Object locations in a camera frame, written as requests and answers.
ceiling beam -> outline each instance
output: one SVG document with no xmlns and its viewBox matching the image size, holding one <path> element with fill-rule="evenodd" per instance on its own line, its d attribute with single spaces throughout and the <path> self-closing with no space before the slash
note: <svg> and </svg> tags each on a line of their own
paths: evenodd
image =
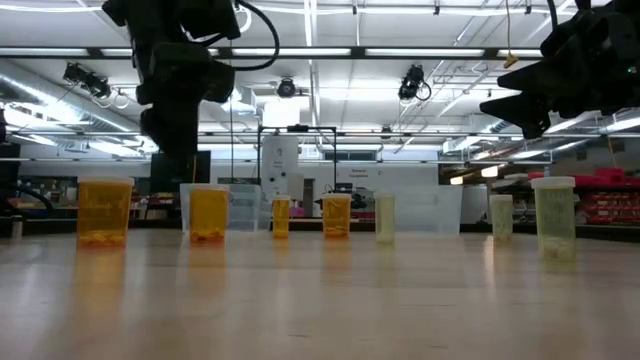
<svg viewBox="0 0 640 360">
<path fill-rule="evenodd" d="M 210 48 L 214 59 L 265 60 L 270 47 Z M 540 60 L 538 48 L 513 48 L 520 60 Z M 504 60 L 506 47 L 281 47 L 279 59 L 288 60 Z M 131 48 L 0 47 L 0 59 L 130 60 Z"/>
</svg>

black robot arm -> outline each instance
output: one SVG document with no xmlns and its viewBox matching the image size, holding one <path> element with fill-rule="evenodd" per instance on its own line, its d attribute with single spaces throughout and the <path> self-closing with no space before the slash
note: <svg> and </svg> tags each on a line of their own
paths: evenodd
<svg viewBox="0 0 640 360">
<path fill-rule="evenodd" d="M 578 13 L 540 46 L 540 62 L 498 78 L 499 86 L 522 92 L 480 105 L 482 112 L 522 128 L 527 139 L 550 127 L 550 111 L 570 119 L 640 106 L 640 1 L 576 4 Z"/>
<path fill-rule="evenodd" d="M 269 19 L 243 0 L 237 3 L 257 13 L 275 40 Z M 133 66 L 138 71 L 138 103 L 152 105 L 140 117 L 142 131 L 168 156 L 186 160 L 197 152 L 198 108 L 204 99 L 227 101 L 235 80 L 234 68 L 212 59 L 207 46 L 222 38 L 240 37 L 230 0 L 107 0 L 102 9 L 131 36 Z M 205 41 L 192 41 L 210 37 Z"/>
</svg>

ceiling light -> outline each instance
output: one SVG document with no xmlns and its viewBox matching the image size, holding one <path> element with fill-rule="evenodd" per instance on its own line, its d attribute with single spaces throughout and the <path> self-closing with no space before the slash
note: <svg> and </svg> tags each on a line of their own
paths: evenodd
<svg viewBox="0 0 640 360">
<path fill-rule="evenodd" d="M 607 126 L 603 130 L 605 133 L 612 133 L 615 131 L 630 129 L 636 126 L 640 126 L 640 117 L 629 119 L 629 120 L 618 121 L 614 124 Z"/>
<path fill-rule="evenodd" d="M 430 57 L 481 57 L 483 49 L 403 49 L 403 48 L 378 48 L 366 49 L 366 56 L 430 56 Z"/>
<path fill-rule="evenodd" d="M 55 142 L 42 137 L 42 136 L 38 136 L 38 135 L 29 135 L 29 136 L 21 136 L 21 135 L 13 135 L 13 137 L 21 139 L 21 140 L 26 140 L 26 141 L 31 141 L 31 142 L 35 142 L 41 145 L 47 145 L 47 146 L 58 146 L 58 144 L 56 144 Z"/>
<path fill-rule="evenodd" d="M 234 87 L 231 92 L 231 96 L 227 99 L 227 102 L 221 104 L 220 107 L 227 113 L 233 112 L 238 115 L 255 115 L 257 111 L 255 105 L 253 105 L 255 102 L 249 99 L 245 99 L 245 102 L 243 101 L 243 98 L 242 93 Z"/>
<path fill-rule="evenodd" d="M 0 162 L 27 162 L 27 161 L 31 161 L 31 159 L 25 159 L 25 158 L 1 158 Z"/>
<path fill-rule="evenodd" d="M 0 56 L 89 56 L 82 48 L 0 48 Z"/>
<path fill-rule="evenodd" d="M 38 113 L 43 116 L 56 120 L 58 125 L 87 125 L 91 124 L 90 121 L 81 121 L 82 116 L 78 114 L 72 107 L 64 103 L 53 103 L 51 105 L 38 105 L 32 103 L 11 103 L 13 106 L 18 106 L 31 111 L 31 114 Z"/>
<path fill-rule="evenodd" d="M 262 124 L 285 127 L 300 124 L 300 107 L 295 102 L 272 101 L 264 105 Z"/>
<path fill-rule="evenodd" d="M 46 158 L 46 159 L 31 159 L 31 161 L 38 162 L 73 162 L 75 159 L 71 158 Z"/>
<path fill-rule="evenodd" d="M 133 49 L 100 49 L 104 56 L 133 56 Z"/>
<path fill-rule="evenodd" d="M 483 178 L 498 177 L 498 167 L 492 166 L 490 168 L 482 169 L 481 174 Z"/>
<path fill-rule="evenodd" d="M 498 50 L 498 57 L 506 58 L 509 50 Z M 524 58 L 541 58 L 542 52 L 536 49 L 511 49 L 511 55 Z"/>
<path fill-rule="evenodd" d="M 583 144 L 583 143 L 585 143 L 585 142 L 586 142 L 586 140 L 580 140 L 580 141 L 575 141 L 575 142 L 572 142 L 572 143 L 564 144 L 564 145 L 562 145 L 562 146 L 558 146 L 558 147 L 555 149 L 555 151 L 564 151 L 564 150 L 569 150 L 569 149 L 571 149 L 572 147 L 578 146 L 578 145 Z"/>
<path fill-rule="evenodd" d="M 113 154 L 117 156 L 128 156 L 128 157 L 142 156 L 138 151 L 135 151 L 117 144 L 93 141 L 93 142 L 90 142 L 89 145 L 91 146 L 91 148 L 96 149 L 98 151 L 105 152 L 107 154 Z"/>
<path fill-rule="evenodd" d="M 14 125 L 20 128 L 25 128 L 33 125 L 47 125 L 47 122 L 44 120 L 37 119 L 31 115 L 22 113 L 10 107 L 4 110 L 4 118 L 7 124 Z"/>
<path fill-rule="evenodd" d="M 336 101 L 390 101 L 397 104 L 398 89 L 322 88 L 320 97 Z"/>
<path fill-rule="evenodd" d="M 549 130 L 545 132 L 545 134 L 553 134 L 555 132 L 568 129 L 581 121 L 582 119 L 573 119 L 573 120 L 563 121 L 561 123 L 555 124 L 552 127 L 550 127 Z"/>
<path fill-rule="evenodd" d="M 543 153 L 544 153 L 544 150 L 531 150 L 531 151 L 519 152 L 517 154 L 512 155 L 511 157 L 514 159 L 527 159 L 530 157 L 538 156 Z"/>
<path fill-rule="evenodd" d="M 232 49 L 236 56 L 271 56 L 273 48 L 245 48 Z M 348 48 L 283 48 L 280 49 L 280 56 L 348 56 L 351 49 Z"/>
<path fill-rule="evenodd" d="M 473 158 L 474 158 L 475 160 L 482 160 L 482 159 L 484 159 L 484 158 L 488 158 L 489 156 L 491 156 L 491 153 L 490 153 L 490 152 L 488 152 L 488 151 L 483 151 L 483 152 L 481 152 L 481 153 L 477 154 L 476 156 L 474 156 Z"/>
</svg>

prescription pill bottle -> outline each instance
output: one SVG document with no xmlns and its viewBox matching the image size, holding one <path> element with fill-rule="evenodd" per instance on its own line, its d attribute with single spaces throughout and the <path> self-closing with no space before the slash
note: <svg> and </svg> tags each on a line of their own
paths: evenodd
<svg viewBox="0 0 640 360">
<path fill-rule="evenodd" d="M 78 183 L 78 247 L 124 247 L 134 180 L 87 176 Z"/>
<path fill-rule="evenodd" d="M 326 239 L 348 239 L 351 224 L 351 194 L 322 196 L 322 224 Z"/>
<path fill-rule="evenodd" d="M 513 236 L 513 196 L 491 195 L 491 223 L 493 225 L 493 240 L 497 243 L 511 241 Z"/>
<path fill-rule="evenodd" d="M 228 186 L 194 184 L 189 210 L 189 238 L 192 244 L 224 242 L 229 218 Z"/>
<path fill-rule="evenodd" d="M 291 197 L 276 195 L 273 198 L 273 237 L 274 239 L 289 238 L 289 209 Z"/>
<path fill-rule="evenodd" d="M 572 177 L 531 180 L 535 191 L 538 250 L 545 260 L 574 260 L 576 225 Z"/>
<path fill-rule="evenodd" d="M 376 192 L 376 241 L 392 243 L 396 235 L 396 197 L 391 193 Z"/>
</svg>

wooden table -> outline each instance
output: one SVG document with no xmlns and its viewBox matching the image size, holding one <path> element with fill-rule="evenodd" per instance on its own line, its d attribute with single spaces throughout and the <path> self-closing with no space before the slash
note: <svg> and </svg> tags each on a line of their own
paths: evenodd
<svg viewBox="0 0 640 360">
<path fill-rule="evenodd" d="M 634 244 L 581 241 L 573 265 L 541 263 L 529 236 L 74 244 L 0 245 L 2 360 L 640 358 Z"/>
</svg>

